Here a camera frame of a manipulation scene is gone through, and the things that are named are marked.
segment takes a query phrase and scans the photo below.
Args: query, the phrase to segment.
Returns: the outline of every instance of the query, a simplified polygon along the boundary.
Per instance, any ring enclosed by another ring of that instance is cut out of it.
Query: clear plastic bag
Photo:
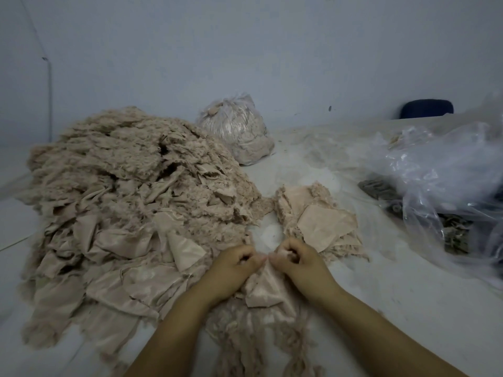
[[[385,179],[401,197],[381,192],[393,196],[387,209],[403,218],[415,250],[447,270],[503,289],[500,133],[479,122],[440,135],[414,126],[383,142],[376,138],[368,168],[380,175],[376,182]],[[363,190],[374,187],[365,183]],[[447,253],[449,245],[468,254]]]
[[[274,149],[274,140],[267,136],[264,120],[248,94],[214,101],[201,111],[196,125],[221,139],[242,165],[254,164]]]

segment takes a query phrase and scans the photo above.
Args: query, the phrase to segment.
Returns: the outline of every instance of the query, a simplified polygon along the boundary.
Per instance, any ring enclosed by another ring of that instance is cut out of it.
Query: forearm
[[[373,375],[465,376],[342,289],[333,291],[322,306],[350,337]]]
[[[181,295],[125,377],[189,375],[198,333],[209,307],[197,285]]]

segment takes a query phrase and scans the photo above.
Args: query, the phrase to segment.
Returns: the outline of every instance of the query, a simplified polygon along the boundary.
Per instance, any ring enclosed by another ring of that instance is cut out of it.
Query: table surface
[[[501,292],[481,280],[465,279],[444,271],[414,253],[400,225],[356,186],[355,180],[361,176],[359,166],[373,131],[396,128],[397,124],[395,120],[376,124],[367,131],[340,132],[334,126],[318,126],[273,132],[276,140],[273,155],[244,170],[264,196],[272,196],[282,184],[307,185],[319,181],[325,185],[342,208],[356,213],[359,232],[371,259],[367,262],[347,258],[332,263],[330,270],[336,280],[350,293],[380,310],[407,335],[466,374],[501,376]],[[5,161],[8,151],[0,154],[2,162]],[[22,169],[13,171],[10,168],[9,172],[23,174]],[[35,231],[37,220],[32,211],[18,209],[9,197],[1,202],[2,231],[9,233],[9,244]],[[283,238],[274,213],[267,215],[261,226],[251,231],[260,244],[259,251],[272,250]],[[3,375],[108,375],[91,344],[83,342],[75,327],[55,348],[32,351],[22,345],[20,329],[31,310],[20,301],[15,289],[28,250],[28,240],[22,240],[0,252],[0,364]],[[122,350],[121,358],[132,361],[152,333],[151,327],[140,328]],[[315,316],[310,323],[310,333],[318,344],[311,350],[311,360],[324,366],[328,375],[366,375],[333,325]],[[267,344],[267,352],[268,375],[280,375],[288,357],[271,341]],[[208,366],[215,362],[217,353],[218,347],[201,332],[193,375],[208,375]]]

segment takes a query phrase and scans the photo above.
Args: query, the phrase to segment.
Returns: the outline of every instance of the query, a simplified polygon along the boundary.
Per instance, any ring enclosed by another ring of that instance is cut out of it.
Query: white wall
[[[242,91],[272,129],[390,118],[417,98],[460,112],[503,85],[503,0],[25,2],[56,131],[130,104],[193,120]]]
[[[0,0],[0,146],[48,140],[47,63],[20,0]]]

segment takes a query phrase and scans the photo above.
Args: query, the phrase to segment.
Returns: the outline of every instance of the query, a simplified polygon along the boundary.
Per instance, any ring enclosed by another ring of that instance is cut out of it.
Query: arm
[[[229,298],[266,257],[251,246],[224,250],[210,270],[173,305],[124,377],[189,375],[199,329],[208,311]]]
[[[284,272],[311,303],[325,310],[355,344],[372,375],[379,377],[466,377],[428,349],[405,335],[367,304],[344,291],[319,254],[299,240],[289,238],[279,248],[295,251],[292,263],[276,253],[272,265]]]

